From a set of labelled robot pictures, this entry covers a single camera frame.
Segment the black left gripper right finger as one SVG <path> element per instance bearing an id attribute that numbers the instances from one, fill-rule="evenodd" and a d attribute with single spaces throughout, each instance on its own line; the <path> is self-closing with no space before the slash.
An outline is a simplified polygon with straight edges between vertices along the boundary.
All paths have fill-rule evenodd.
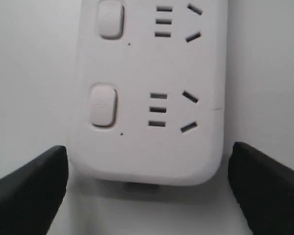
<path id="1" fill-rule="evenodd" d="M 294 170 L 244 142 L 229 158 L 229 184 L 254 235 L 294 235 Z"/>

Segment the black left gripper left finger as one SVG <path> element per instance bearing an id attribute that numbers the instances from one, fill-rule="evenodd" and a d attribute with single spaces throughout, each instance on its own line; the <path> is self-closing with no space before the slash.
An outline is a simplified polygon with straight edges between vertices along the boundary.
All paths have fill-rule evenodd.
<path id="1" fill-rule="evenodd" d="M 68 156 L 54 146 L 0 179 L 0 235 L 46 235 L 67 190 Z"/>

